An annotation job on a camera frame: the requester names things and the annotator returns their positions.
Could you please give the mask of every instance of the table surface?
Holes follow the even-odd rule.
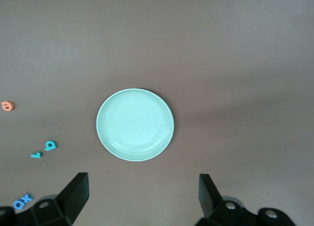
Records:
[[[28,209],[88,172],[75,226],[192,226],[207,173],[249,211],[311,225],[313,1],[0,0],[0,101],[16,105],[0,109],[1,205],[29,192]],[[174,115],[148,161],[115,157],[96,133],[101,104],[127,88]]]

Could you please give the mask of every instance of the light blue plate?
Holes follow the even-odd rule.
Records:
[[[127,161],[145,161],[168,146],[174,120],[168,105],[156,94],[127,89],[102,104],[96,129],[100,141],[113,155]]]

